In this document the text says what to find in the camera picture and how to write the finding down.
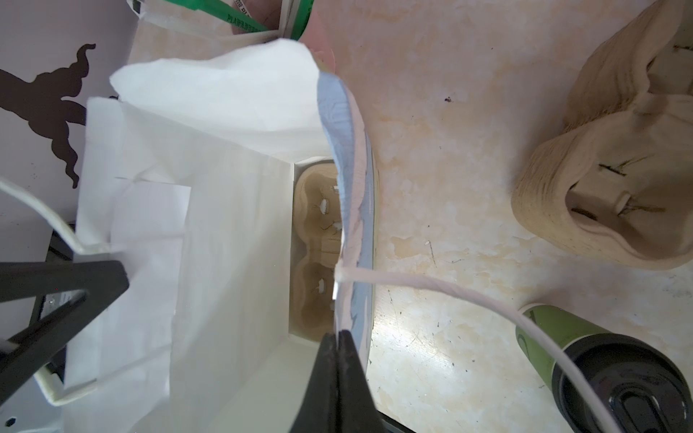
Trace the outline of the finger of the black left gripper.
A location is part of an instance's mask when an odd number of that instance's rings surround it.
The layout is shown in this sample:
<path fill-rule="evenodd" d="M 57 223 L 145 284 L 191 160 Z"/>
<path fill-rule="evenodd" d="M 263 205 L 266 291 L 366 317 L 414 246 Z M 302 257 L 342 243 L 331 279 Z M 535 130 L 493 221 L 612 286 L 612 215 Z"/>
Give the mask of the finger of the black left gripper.
<path fill-rule="evenodd" d="M 6 402 L 81 330 L 127 291 L 119 261 L 90 263 L 2 263 L 1 301 L 78 293 L 50 315 L 10 337 L 1 355 L 1 402 Z"/>

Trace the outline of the green white paper bag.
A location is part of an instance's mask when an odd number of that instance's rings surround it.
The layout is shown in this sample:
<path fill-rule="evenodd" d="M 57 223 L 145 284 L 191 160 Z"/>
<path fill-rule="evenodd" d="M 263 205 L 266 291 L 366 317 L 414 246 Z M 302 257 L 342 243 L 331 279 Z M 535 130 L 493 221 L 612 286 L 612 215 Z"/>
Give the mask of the green white paper bag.
<path fill-rule="evenodd" d="M 577 366 L 516 309 L 375 270 L 364 121 L 304 44 L 130 64 L 110 82 L 115 97 L 87 104 L 74 226 L 1 183 L 61 235 L 73 263 L 119 261 L 128 277 L 127 291 L 30 378 L 61 410 L 63 431 L 290 431 L 322 340 L 290 332 L 294 186 L 323 162 L 336 164 L 342 216 L 326 334 L 349 331 L 364 371 L 373 286 L 434 290 L 516 324 L 606 418 Z"/>

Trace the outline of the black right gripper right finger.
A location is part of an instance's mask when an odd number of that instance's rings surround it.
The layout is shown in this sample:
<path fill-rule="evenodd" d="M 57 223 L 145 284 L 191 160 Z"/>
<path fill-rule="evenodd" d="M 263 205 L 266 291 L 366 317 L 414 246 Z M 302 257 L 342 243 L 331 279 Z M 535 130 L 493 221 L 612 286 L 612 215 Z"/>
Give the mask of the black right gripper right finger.
<path fill-rule="evenodd" d="M 337 334 L 337 432 L 384 432 L 351 333 Z"/>

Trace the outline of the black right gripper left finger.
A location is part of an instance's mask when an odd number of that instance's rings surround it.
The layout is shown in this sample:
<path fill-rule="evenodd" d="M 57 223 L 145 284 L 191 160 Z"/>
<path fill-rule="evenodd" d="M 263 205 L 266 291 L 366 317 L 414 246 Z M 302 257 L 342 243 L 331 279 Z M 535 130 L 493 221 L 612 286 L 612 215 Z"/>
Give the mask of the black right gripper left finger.
<path fill-rule="evenodd" d="M 306 392 L 290 433 L 337 432 L 337 406 L 337 339 L 334 334 L 326 334 L 319 345 Z"/>

